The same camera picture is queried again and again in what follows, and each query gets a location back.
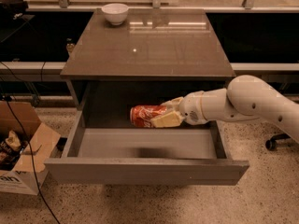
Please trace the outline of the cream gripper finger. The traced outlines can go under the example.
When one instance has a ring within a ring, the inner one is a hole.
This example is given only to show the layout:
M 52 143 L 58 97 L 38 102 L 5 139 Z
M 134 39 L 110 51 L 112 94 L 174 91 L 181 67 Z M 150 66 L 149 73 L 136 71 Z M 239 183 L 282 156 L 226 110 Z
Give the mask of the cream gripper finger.
M 179 104 L 181 103 L 182 100 L 183 100 L 182 97 L 177 97 L 175 99 L 162 103 L 162 105 L 165 106 L 168 110 L 172 109 L 175 111 L 179 111 Z
M 183 116 L 178 111 L 171 110 L 152 118 L 150 122 L 155 128 L 169 128 L 178 127 L 183 120 Z

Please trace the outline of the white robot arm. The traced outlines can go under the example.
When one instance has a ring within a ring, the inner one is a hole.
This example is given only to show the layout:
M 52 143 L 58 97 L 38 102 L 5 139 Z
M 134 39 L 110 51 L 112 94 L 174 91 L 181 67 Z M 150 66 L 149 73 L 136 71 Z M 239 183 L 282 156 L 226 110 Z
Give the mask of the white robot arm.
M 164 103 L 166 111 L 150 120 L 155 128 L 177 127 L 210 121 L 263 119 L 299 142 L 299 104 L 286 98 L 263 80 L 243 75 L 226 88 L 196 91 Z

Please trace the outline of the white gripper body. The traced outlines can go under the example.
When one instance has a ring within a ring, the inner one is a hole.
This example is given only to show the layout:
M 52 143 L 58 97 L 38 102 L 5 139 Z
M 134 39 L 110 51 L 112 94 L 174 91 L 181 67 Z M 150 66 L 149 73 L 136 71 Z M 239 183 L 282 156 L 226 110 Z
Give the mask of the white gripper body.
M 179 112 L 184 121 L 190 125 L 206 124 L 207 120 L 202 111 L 202 91 L 196 91 L 186 95 L 179 103 Z

